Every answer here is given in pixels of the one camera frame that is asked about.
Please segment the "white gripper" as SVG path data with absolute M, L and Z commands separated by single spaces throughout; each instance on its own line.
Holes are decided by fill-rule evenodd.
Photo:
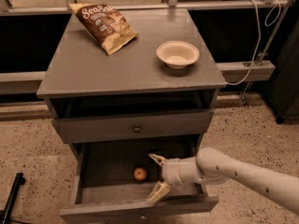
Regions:
M 157 203 L 170 192 L 171 186 L 181 184 L 179 158 L 167 160 L 165 157 L 153 153 L 150 153 L 149 157 L 163 167 L 162 177 L 165 182 L 158 181 L 147 198 L 148 203 Z

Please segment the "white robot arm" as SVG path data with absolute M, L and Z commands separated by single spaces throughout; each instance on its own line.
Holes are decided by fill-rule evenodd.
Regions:
M 166 159 L 153 153 L 149 156 L 162 168 L 163 182 L 157 182 L 148 203 L 159 202 L 174 186 L 214 185 L 233 179 L 299 215 L 299 178 L 296 176 L 238 161 L 212 147 L 200 148 L 195 157 L 184 159 Z

